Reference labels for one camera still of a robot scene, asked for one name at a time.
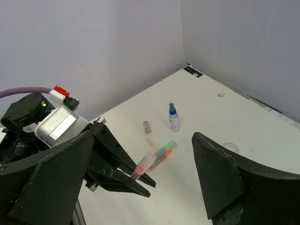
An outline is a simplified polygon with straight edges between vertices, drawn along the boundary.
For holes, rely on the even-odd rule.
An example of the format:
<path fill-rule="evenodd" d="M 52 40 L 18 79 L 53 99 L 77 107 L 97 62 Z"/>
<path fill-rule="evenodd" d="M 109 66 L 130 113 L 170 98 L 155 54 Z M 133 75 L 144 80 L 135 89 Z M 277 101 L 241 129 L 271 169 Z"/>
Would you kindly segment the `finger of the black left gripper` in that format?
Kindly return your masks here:
<path fill-rule="evenodd" d="M 126 153 L 107 126 L 103 126 L 103 159 L 127 176 L 130 176 L 136 163 Z"/>
<path fill-rule="evenodd" d="M 100 164 L 89 164 L 88 175 L 96 185 L 107 191 L 133 193 L 143 197 L 151 195 L 143 186 L 105 161 Z"/>

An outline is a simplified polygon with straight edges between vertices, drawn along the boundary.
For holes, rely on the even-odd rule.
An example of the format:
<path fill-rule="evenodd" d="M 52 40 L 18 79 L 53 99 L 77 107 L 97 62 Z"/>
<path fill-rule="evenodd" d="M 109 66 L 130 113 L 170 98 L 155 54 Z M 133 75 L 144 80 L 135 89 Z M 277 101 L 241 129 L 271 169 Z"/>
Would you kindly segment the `purple pen red tip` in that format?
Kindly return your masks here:
<path fill-rule="evenodd" d="M 133 173 L 130 178 L 133 180 L 137 180 L 141 177 L 150 166 L 156 161 L 156 154 L 153 152 L 147 152 L 139 164 L 135 167 Z"/>

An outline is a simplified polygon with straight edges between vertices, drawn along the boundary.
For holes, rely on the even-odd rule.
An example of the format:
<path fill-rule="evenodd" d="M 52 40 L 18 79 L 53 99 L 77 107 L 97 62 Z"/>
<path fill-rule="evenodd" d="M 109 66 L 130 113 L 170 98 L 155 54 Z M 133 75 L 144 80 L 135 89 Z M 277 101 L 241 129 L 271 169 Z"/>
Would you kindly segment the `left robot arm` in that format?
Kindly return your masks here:
<path fill-rule="evenodd" d="M 67 97 L 56 108 L 40 93 L 28 94 L 12 103 L 0 120 L 4 127 L 1 163 L 24 159 L 89 131 L 94 143 L 84 176 L 86 187 L 91 191 L 102 187 L 107 191 L 149 197 L 141 183 L 155 187 L 156 182 L 146 174 L 131 179 L 136 163 L 106 126 L 105 118 L 87 121 L 75 112 L 78 104 L 77 99 Z"/>

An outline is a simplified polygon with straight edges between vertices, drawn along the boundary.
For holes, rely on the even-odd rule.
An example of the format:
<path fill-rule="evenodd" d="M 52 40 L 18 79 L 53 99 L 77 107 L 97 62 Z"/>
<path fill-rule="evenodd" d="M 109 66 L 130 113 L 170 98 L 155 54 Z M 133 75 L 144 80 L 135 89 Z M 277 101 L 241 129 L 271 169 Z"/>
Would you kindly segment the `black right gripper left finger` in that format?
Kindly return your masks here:
<path fill-rule="evenodd" d="M 86 173 L 93 136 L 65 143 L 0 167 L 2 225 L 68 225 Z"/>

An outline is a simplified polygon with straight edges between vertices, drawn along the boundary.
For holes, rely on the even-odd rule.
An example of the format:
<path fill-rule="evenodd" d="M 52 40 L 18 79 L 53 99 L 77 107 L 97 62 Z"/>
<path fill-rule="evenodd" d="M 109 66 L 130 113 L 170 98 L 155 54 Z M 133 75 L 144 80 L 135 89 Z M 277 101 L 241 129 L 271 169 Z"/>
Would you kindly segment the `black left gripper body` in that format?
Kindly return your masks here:
<path fill-rule="evenodd" d="M 88 188 L 120 188 L 121 164 L 119 143 L 106 125 L 99 122 L 89 124 L 84 131 L 90 131 L 94 144 L 89 165 L 84 176 Z"/>

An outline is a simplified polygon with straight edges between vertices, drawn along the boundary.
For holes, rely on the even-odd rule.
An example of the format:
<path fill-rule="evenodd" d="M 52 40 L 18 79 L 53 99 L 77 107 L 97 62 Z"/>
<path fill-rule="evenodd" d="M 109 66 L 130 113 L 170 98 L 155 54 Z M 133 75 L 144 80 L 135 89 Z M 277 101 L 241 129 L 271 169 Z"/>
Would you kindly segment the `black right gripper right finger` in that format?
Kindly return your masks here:
<path fill-rule="evenodd" d="M 192 136 L 207 218 L 215 225 L 298 225 L 300 176 L 271 168 L 205 135 Z"/>

